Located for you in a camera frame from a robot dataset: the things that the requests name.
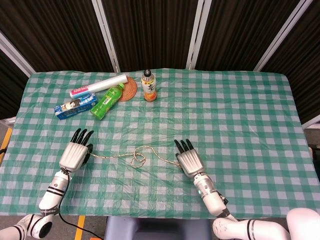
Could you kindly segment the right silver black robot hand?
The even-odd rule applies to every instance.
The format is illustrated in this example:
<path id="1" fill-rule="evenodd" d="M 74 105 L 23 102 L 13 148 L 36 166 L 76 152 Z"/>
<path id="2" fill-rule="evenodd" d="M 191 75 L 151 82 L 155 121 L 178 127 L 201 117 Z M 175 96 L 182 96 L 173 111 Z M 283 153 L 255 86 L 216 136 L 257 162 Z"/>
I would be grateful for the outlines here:
<path id="1" fill-rule="evenodd" d="M 175 139 L 174 143 L 179 151 L 175 156 L 187 177 L 194 178 L 197 174 L 205 172 L 205 165 L 189 139 Z"/>

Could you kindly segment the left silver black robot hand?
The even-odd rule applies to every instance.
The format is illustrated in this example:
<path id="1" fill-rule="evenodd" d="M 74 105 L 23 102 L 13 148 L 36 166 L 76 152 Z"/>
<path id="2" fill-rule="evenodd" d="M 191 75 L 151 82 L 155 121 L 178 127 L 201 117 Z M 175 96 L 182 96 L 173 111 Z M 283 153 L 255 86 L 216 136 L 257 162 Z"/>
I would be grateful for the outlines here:
<path id="1" fill-rule="evenodd" d="M 87 163 L 93 151 L 93 144 L 88 144 L 88 141 L 94 133 L 93 130 L 87 131 L 86 128 L 83 130 L 78 128 L 75 131 L 60 158 L 60 168 L 73 173 Z"/>

